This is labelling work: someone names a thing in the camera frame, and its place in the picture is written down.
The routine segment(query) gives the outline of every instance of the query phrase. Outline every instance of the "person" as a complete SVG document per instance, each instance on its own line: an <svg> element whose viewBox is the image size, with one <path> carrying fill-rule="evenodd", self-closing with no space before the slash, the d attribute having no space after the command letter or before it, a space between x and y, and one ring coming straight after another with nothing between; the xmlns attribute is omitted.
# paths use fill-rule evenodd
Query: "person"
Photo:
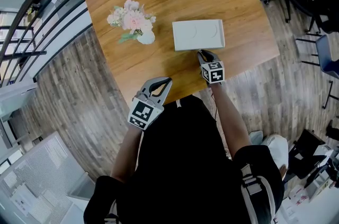
<svg viewBox="0 0 339 224"><path fill-rule="evenodd" d="M253 174L269 182L276 213L284 187L270 150L251 144L242 117L224 91L225 85L209 86L232 159L226 156L216 121L199 98L190 95L167 104L144 131L140 150L142 130L129 126L111 175L96 181L84 212L86 224L104 223L113 204L114 217L123 224L251 223L241 191L242 168L247 164ZM267 214L265 223L270 223L274 216L263 203L256 202L253 207Z"/></svg>
<svg viewBox="0 0 339 224"><path fill-rule="evenodd" d="M279 169L282 179L284 179L288 169L289 147L287 139L277 134L270 135L264 139L262 131L249 133L249 138L253 145L268 146L272 159Z"/></svg>

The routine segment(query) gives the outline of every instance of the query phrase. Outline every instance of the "backpack strap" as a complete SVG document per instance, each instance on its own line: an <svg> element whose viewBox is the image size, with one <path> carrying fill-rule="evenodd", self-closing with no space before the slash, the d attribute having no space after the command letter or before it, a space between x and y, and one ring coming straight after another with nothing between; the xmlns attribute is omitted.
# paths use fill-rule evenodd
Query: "backpack strap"
<svg viewBox="0 0 339 224"><path fill-rule="evenodd" d="M273 192L270 187L269 182L263 176L255 176L252 174L251 166L247 164L242 169L243 174L243 183L241 185L241 191L247 208L248 216L251 221L251 224L258 224L261 221L258 221L257 214L252 204L251 196L266 190L270 206L271 220L275 216L275 202L273 197Z"/></svg>

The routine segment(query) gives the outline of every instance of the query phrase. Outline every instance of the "black shirt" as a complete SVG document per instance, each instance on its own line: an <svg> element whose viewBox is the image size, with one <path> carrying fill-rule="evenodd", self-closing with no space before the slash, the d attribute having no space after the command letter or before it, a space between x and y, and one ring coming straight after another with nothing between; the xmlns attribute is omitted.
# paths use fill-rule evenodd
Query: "black shirt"
<svg viewBox="0 0 339 224"><path fill-rule="evenodd" d="M188 96L181 106L166 105L145 131L138 167L126 184L108 176L97 179L85 223L104 223L115 199L123 224L249 223L240 191L246 164L268 180L278 210L284 190L268 147L244 147L230 160L202 101Z"/></svg>

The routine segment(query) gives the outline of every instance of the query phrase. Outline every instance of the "shoe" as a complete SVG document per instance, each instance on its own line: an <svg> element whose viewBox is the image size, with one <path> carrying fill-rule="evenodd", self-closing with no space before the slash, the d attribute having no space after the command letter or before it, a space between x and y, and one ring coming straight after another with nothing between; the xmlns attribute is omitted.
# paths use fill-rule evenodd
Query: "shoe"
<svg viewBox="0 0 339 224"><path fill-rule="evenodd" d="M264 139L263 131L254 131L249 133L249 139L252 145L261 145Z"/></svg>

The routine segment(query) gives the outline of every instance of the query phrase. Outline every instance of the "desk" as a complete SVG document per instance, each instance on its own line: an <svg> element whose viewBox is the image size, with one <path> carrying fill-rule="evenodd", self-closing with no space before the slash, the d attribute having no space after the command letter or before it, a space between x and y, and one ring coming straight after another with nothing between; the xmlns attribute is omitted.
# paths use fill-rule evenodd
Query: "desk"
<svg viewBox="0 0 339 224"><path fill-rule="evenodd" d="M126 0L86 0L95 33L108 66L127 104L148 79L169 76L173 85L166 102L206 88L200 77L197 51L174 51L172 22L222 19L226 46L216 50L225 65L225 78L237 75L279 55L278 47L259 0L135 0L154 13L156 40L118 44L124 31L106 18L115 5Z"/></svg>

